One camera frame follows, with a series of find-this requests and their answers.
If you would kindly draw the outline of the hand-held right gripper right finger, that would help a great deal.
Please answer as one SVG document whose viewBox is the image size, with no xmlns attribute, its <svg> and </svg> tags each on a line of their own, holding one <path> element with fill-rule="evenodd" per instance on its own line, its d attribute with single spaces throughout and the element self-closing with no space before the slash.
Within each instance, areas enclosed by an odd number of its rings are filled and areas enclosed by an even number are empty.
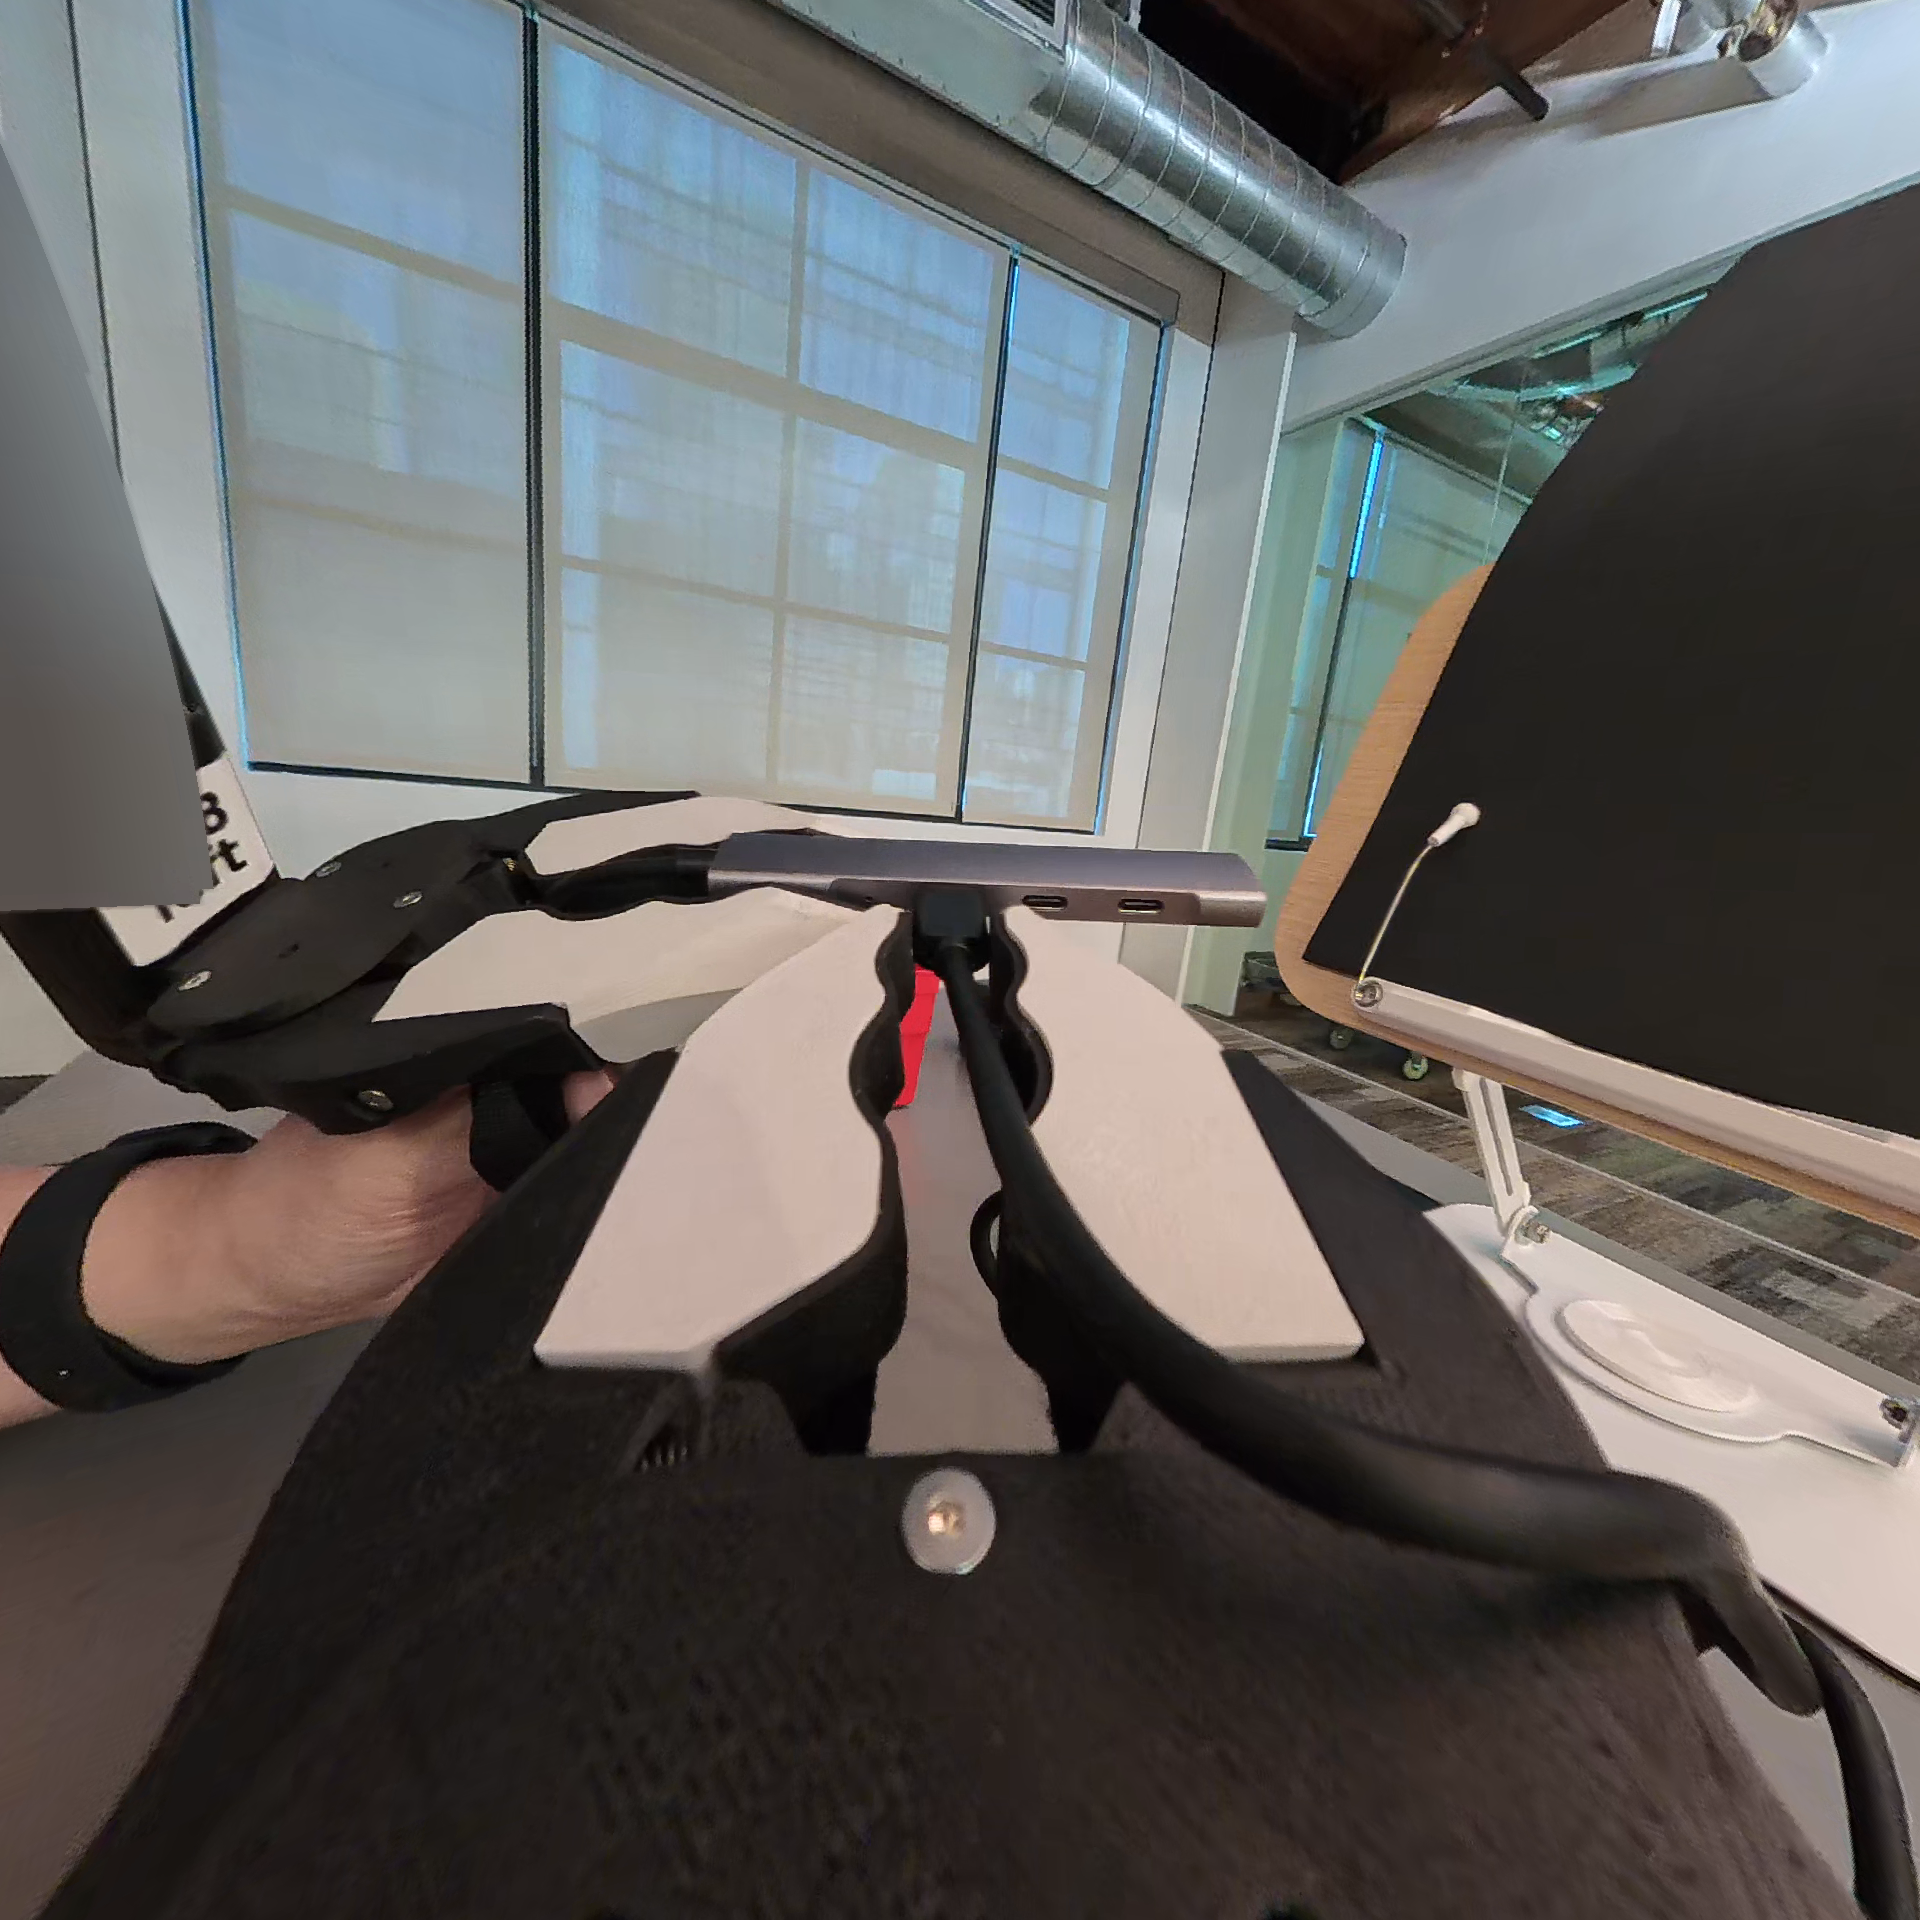
<svg viewBox="0 0 1920 1920">
<path fill-rule="evenodd" d="M 1000 931 L 1012 1026 L 1041 1060 L 1034 1143 L 1115 1270 L 1233 1363 L 1356 1358 L 1362 1327 L 1222 1049 L 1061 924 Z"/>
</svg>

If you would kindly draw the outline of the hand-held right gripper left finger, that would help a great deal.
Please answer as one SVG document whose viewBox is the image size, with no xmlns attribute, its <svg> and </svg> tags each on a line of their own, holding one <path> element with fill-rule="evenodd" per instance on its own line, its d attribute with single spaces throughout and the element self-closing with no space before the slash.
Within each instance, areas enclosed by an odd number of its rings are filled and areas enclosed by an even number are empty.
<svg viewBox="0 0 1920 1920">
<path fill-rule="evenodd" d="M 909 934 L 867 908 L 741 989 L 665 1072 L 540 1329 L 551 1371 L 875 1369 L 900 1334 Z"/>
</svg>

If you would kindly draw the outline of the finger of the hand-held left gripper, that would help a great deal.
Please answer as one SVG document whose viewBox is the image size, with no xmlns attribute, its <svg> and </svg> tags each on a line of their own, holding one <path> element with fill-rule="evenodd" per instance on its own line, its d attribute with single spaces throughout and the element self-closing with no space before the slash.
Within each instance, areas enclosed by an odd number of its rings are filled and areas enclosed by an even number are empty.
<svg viewBox="0 0 1920 1920">
<path fill-rule="evenodd" d="M 733 838 L 783 838 L 806 853 L 722 853 Z M 839 877 L 859 832 L 772 802 L 692 796 L 630 802 L 606 812 L 553 819 L 515 857 L 527 891 L 754 891 L 798 881 L 820 891 Z"/>
<path fill-rule="evenodd" d="M 407 968 L 376 1028 L 456 1014 L 560 1008 L 600 1054 L 682 1041 L 730 997 L 857 918 L 773 887 L 714 903 L 645 903 L 603 918 L 492 915 Z"/>
</svg>

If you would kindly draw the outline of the grey usb hub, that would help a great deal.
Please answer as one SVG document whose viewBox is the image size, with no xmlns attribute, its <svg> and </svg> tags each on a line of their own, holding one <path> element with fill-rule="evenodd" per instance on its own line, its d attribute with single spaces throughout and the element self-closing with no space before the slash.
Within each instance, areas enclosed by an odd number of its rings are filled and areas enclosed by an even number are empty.
<svg viewBox="0 0 1920 1920">
<path fill-rule="evenodd" d="M 1014 906 L 1058 923 L 1256 928 L 1268 896 L 1233 853 L 1154 850 L 1063 841 L 973 843 L 756 830 L 722 841 L 706 866 L 710 898 L 782 891 L 855 908 L 912 908 L 930 891 Z"/>
</svg>

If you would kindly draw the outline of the person's left hand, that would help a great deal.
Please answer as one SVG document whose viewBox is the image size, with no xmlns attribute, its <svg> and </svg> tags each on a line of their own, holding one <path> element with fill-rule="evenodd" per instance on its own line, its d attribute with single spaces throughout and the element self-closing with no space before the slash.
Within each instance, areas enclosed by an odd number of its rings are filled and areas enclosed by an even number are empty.
<svg viewBox="0 0 1920 1920">
<path fill-rule="evenodd" d="M 285 1118 L 221 1163 L 208 1256 L 210 1357 L 388 1316 L 490 1209 L 474 1098 L 357 1136 Z"/>
</svg>

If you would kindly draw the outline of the black wrist watch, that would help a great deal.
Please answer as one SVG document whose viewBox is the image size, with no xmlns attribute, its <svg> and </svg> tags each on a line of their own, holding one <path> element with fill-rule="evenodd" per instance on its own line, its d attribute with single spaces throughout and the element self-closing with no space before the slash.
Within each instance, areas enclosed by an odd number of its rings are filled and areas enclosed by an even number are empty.
<svg viewBox="0 0 1920 1920">
<path fill-rule="evenodd" d="M 109 1414 L 224 1381 L 242 1357 L 177 1363 L 143 1355 L 84 1306 L 84 1252 L 117 1189 L 153 1163 L 245 1153 L 251 1134 L 213 1121 L 143 1129 L 56 1166 L 2 1242 L 2 1361 L 57 1413 Z"/>
</svg>

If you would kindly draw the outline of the large window with blinds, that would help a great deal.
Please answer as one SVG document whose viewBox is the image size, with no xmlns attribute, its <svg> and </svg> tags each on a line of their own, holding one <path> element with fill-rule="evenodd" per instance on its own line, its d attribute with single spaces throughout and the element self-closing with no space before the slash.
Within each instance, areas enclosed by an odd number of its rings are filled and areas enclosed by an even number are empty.
<svg viewBox="0 0 1920 1920">
<path fill-rule="evenodd" d="M 251 763 L 1104 824 L 1162 322 L 531 5 L 181 29 Z"/>
</svg>

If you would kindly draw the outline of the wooden board with black panel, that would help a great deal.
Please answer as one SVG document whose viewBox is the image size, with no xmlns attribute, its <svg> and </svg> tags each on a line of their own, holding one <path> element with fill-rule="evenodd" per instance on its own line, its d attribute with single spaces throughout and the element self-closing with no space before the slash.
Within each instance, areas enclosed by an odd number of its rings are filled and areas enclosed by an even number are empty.
<svg viewBox="0 0 1920 1920">
<path fill-rule="evenodd" d="M 1293 997 L 1915 1234 L 1915 349 L 1915 187 L 1651 349 L 1408 638 Z"/>
</svg>

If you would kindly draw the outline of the silver ventilation ducts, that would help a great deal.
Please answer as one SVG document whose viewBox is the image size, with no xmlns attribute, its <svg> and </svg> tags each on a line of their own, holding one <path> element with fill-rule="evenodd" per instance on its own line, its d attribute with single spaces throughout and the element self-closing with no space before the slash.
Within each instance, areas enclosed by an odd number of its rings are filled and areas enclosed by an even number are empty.
<svg viewBox="0 0 1920 1920">
<path fill-rule="evenodd" d="M 1050 166 L 1330 338 L 1386 311 L 1408 244 L 1106 5 L 1061 6 L 1052 79 L 1020 113 Z"/>
</svg>

